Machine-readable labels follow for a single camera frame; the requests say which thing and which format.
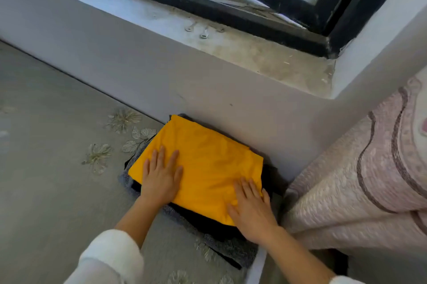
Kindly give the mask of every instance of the finger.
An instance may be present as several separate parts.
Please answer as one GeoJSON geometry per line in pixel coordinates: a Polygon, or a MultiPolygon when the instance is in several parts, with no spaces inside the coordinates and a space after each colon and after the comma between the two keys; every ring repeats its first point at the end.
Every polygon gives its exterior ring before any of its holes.
{"type": "Polygon", "coordinates": [[[263,201],[266,205],[268,205],[268,207],[270,207],[270,195],[268,195],[267,191],[263,188],[262,190],[263,193],[263,201]]]}
{"type": "Polygon", "coordinates": [[[227,212],[236,226],[240,223],[240,215],[237,209],[230,203],[227,204],[227,212]]]}
{"type": "Polygon", "coordinates": [[[249,180],[249,186],[250,186],[250,188],[251,188],[251,190],[252,190],[252,194],[254,195],[254,197],[256,197],[257,199],[260,199],[260,198],[261,198],[261,195],[260,195],[260,193],[258,192],[257,186],[255,185],[255,183],[254,183],[254,180],[253,180],[253,179],[250,179],[250,180],[249,180]]]}
{"type": "Polygon", "coordinates": [[[150,162],[150,173],[156,169],[157,166],[157,150],[153,150],[153,154],[151,156],[151,162],[150,162]]]}
{"type": "Polygon", "coordinates": [[[242,204],[246,200],[245,193],[243,192],[242,185],[239,181],[234,181],[234,191],[236,192],[236,197],[238,199],[238,204],[242,204]]]}
{"type": "Polygon", "coordinates": [[[167,162],[166,169],[172,171],[172,169],[175,167],[178,155],[179,155],[179,151],[178,150],[175,150],[172,153],[172,156],[169,158],[169,161],[167,162]]]}
{"type": "Polygon", "coordinates": [[[150,173],[150,160],[147,158],[142,166],[142,178],[145,179],[150,173]]]}
{"type": "Polygon", "coordinates": [[[173,175],[173,181],[175,182],[175,184],[179,185],[179,183],[181,183],[183,171],[184,169],[182,168],[182,166],[178,166],[175,171],[175,174],[173,175]]]}
{"type": "Polygon", "coordinates": [[[163,168],[163,163],[164,163],[164,152],[166,151],[166,149],[164,148],[164,146],[160,146],[160,151],[159,151],[159,156],[157,157],[157,166],[156,168],[163,168]]]}
{"type": "Polygon", "coordinates": [[[252,190],[248,184],[248,182],[242,178],[242,188],[243,188],[243,192],[245,193],[245,196],[248,199],[251,199],[254,197],[254,195],[252,194],[252,190]]]}

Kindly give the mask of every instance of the white sleeve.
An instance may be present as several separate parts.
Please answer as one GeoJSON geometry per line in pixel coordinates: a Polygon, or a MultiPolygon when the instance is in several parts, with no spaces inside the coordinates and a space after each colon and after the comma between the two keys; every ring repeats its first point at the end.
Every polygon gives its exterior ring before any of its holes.
{"type": "Polygon", "coordinates": [[[356,281],[355,279],[349,278],[347,276],[335,276],[329,284],[363,284],[360,281],[356,281]]]}
{"type": "Polygon", "coordinates": [[[138,284],[143,268],[143,257],[135,241],[124,231],[107,230],[82,253],[65,284],[138,284]]]}

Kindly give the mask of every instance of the folded yellow shirt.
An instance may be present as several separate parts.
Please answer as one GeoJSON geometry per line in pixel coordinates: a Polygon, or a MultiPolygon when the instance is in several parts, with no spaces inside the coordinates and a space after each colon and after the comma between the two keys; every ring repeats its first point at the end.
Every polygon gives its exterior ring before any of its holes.
{"type": "Polygon", "coordinates": [[[132,179],[142,184],[142,167],[154,149],[166,148],[165,162],[179,150],[177,165],[184,167],[181,187],[174,203],[225,225],[234,226],[226,204],[237,205],[233,181],[253,179],[261,191],[263,158],[249,147],[173,115],[129,169],[132,179]]]}

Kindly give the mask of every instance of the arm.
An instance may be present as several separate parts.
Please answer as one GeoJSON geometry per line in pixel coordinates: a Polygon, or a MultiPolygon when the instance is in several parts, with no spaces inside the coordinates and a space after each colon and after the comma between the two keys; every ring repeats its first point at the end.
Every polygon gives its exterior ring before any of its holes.
{"type": "Polygon", "coordinates": [[[234,184],[238,206],[228,213],[246,239],[264,247],[290,284],[328,284],[336,276],[286,230],[277,225],[270,198],[259,192],[251,180],[234,184]]]}
{"type": "Polygon", "coordinates": [[[141,282],[141,246],[159,209],[171,202],[179,190],[182,167],[175,169],[178,151],[164,166],[165,149],[143,166],[141,196],[114,229],[96,237],[82,253],[79,265],[65,284],[136,284],[141,282]]]}

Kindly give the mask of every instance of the black folded garment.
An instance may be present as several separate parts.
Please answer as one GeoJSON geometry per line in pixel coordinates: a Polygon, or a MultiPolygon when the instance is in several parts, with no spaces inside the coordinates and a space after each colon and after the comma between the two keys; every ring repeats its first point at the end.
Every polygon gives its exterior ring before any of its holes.
{"type": "MultiPolygon", "coordinates": [[[[151,139],[146,141],[146,143],[137,150],[135,155],[125,163],[125,170],[119,176],[120,182],[135,196],[140,195],[141,184],[134,181],[128,175],[128,171],[150,141],[151,139]]],[[[270,175],[275,173],[275,171],[276,169],[274,167],[264,165],[261,174],[263,187],[269,192],[270,197],[272,196],[270,175]]],[[[237,269],[241,269],[242,267],[249,268],[255,260],[258,246],[247,241],[237,227],[224,225],[174,203],[164,206],[163,212],[174,221],[183,225],[188,231],[200,237],[202,242],[237,269]]]]}

